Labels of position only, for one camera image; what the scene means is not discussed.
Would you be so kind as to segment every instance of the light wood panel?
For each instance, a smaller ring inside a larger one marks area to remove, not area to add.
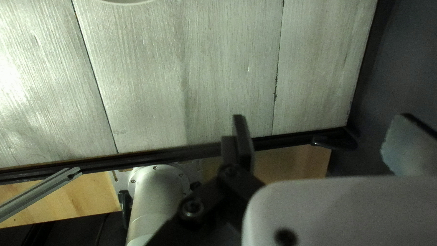
[[[115,154],[68,0],[0,3],[0,167]]]
[[[120,152],[271,134],[282,0],[73,0]]]
[[[346,125],[376,0],[285,0],[273,134]]]
[[[39,181],[0,186],[0,203]],[[108,172],[84,174],[0,223],[0,228],[120,211]]]
[[[324,178],[331,150],[311,145],[255,152],[254,175],[265,184],[290,179]],[[202,160],[204,182],[217,175],[221,157]]]

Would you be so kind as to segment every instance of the screw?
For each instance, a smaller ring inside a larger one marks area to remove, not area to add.
[[[225,175],[228,177],[234,177],[238,175],[238,171],[234,167],[227,167],[225,169]]]
[[[274,236],[274,240],[276,244],[280,246],[293,246],[298,242],[298,238],[296,234],[294,234],[289,229],[280,229],[276,231],[276,235]]]
[[[203,203],[200,199],[186,201],[182,205],[182,213],[187,217],[197,217],[203,212]]]

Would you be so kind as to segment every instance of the gray wood grain surface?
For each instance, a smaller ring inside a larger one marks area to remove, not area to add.
[[[0,167],[116,153],[67,0],[0,3]]]
[[[285,0],[273,134],[346,125],[376,0]]]
[[[120,152],[272,131],[282,0],[73,0]]]

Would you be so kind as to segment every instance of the white cylindrical joint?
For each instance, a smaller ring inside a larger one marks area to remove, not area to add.
[[[177,167],[155,165],[139,168],[129,184],[133,204],[126,245],[145,245],[175,215],[187,187],[189,181]]]

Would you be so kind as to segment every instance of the white object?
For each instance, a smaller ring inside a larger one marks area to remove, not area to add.
[[[437,245],[437,178],[354,177],[273,183],[251,198],[242,246],[277,246],[287,228],[298,246]]]
[[[201,159],[197,159],[197,160],[192,160],[192,161],[188,161],[188,162],[172,162],[172,163],[167,163],[167,165],[171,165],[174,166],[178,169],[180,169],[185,177],[188,178],[188,181],[191,183],[194,182],[201,182],[203,180],[203,170],[202,170],[202,160]],[[114,190],[115,193],[118,194],[118,192],[120,190],[127,190],[128,186],[130,185],[133,189],[135,186],[132,185],[132,183],[130,182],[131,177],[133,175],[133,173],[135,173],[138,170],[138,168],[135,169],[121,169],[121,170],[114,170],[114,171],[108,171],[111,180],[112,180],[112,184],[114,186]],[[133,190],[131,190],[130,192],[131,196],[134,195]]]
[[[381,156],[398,176],[437,175],[437,140],[404,115],[396,115]]]
[[[128,190],[133,197],[127,246],[143,246],[177,211],[190,183],[184,172],[171,165],[135,168]]]

